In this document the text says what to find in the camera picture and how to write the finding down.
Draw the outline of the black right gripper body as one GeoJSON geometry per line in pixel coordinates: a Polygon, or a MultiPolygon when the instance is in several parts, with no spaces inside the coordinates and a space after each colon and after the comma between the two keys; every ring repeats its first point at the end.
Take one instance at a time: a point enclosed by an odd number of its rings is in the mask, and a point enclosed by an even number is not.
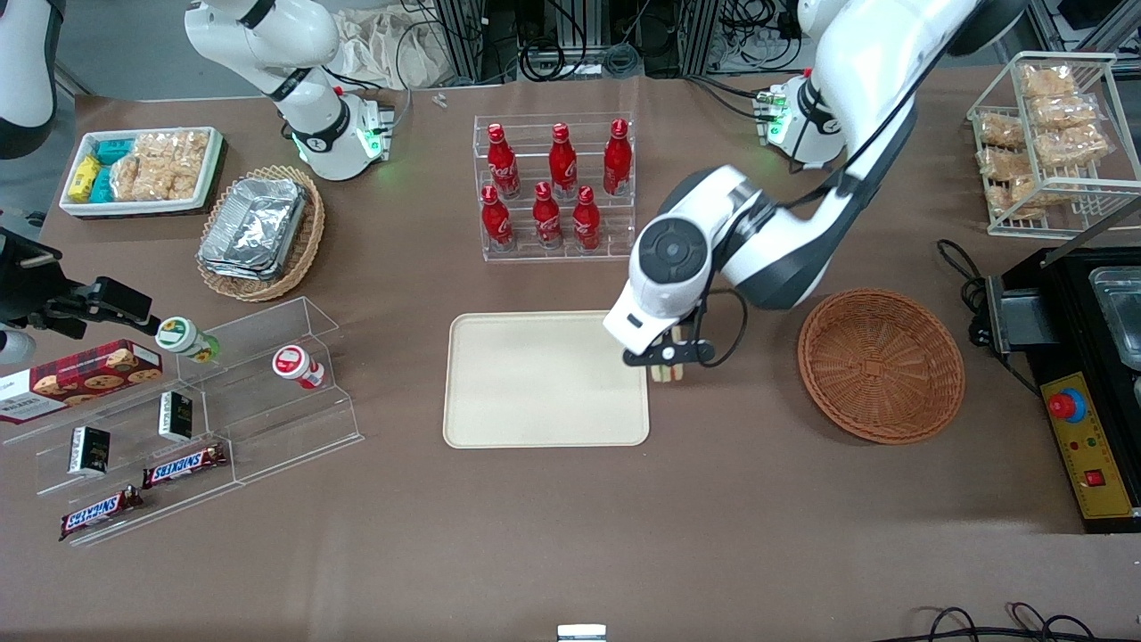
{"type": "Polygon", "coordinates": [[[23,330],[29,317],[44,312],[54,298],[65,293],[62,252],[15,231],[1,230],[1,320],[23,330]]]}

